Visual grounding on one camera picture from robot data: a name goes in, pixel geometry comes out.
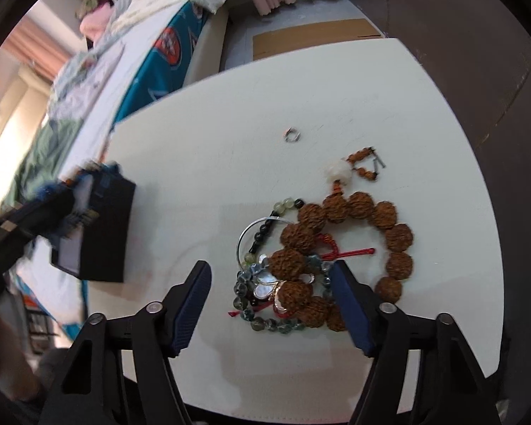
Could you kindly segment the cardboard sheet on floor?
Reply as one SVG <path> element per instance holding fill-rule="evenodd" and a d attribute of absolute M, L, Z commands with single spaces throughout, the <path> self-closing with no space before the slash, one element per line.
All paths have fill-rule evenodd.
<path fill-rule="evenodd" d="M 365 18 L 299 25 L 253 37 L 253 60 L 332 43 L 380 39 L 380 32 Z"/>

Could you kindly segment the left pink curtain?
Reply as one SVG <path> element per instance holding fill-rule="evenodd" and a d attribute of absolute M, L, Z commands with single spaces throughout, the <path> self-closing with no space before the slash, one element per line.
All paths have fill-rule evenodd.
<path fill-rule="evenodd" d="M 68 51 L 26 17 L 10 32 L 1 48 L 48 81 L 53 81 L 70 59 Z"/>

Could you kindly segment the bed with white blanket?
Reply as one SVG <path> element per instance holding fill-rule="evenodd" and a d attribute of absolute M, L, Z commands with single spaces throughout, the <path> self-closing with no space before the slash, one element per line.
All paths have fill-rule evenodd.
<path fill-rule="evenodd" d="M 83 121 L 54 182 L 99 158 L 117 123 L 182 87 L 209 16 L 210 12 L 193 2 L 175 5 L 155 13 L 94 53 L 95 63 L 81 85 L 96 96 L 80 101 L 67 112 L 47 117 L 47 121 Z"/>

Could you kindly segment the green striped cloth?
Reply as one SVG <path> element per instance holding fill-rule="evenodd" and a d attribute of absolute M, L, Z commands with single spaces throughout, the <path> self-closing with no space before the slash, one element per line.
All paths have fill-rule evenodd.
<path fill-rule="evenodd" d="M 82 120 L 48 120 L 37 131 L 29 150 L 14 173 L 1 211 L 27 203 L 41 187 L 57 180 L 61 168 L 83 125 Z"/>

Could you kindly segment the black jewelry box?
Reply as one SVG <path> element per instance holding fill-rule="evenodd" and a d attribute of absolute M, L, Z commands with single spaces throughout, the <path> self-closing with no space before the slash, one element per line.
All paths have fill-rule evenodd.
<path fill-rule="evenodd" d="M 51 265 L 81 281 L 121 283 L 136 184 L 117 163 L 81 169 L 70 183 L 74 208 L 51 236 Z"/>

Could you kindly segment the pink plush toy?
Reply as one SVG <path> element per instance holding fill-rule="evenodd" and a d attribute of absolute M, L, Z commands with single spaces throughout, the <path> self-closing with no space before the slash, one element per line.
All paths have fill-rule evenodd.
<path fill-rule="evenodd" d="M 93 12 L 89 12 L 80 23 L 81 34 L 91 42 L 97 42 L 104 34 L 113 12 L 114 7 L 109 3 L 104 3 Z"/>

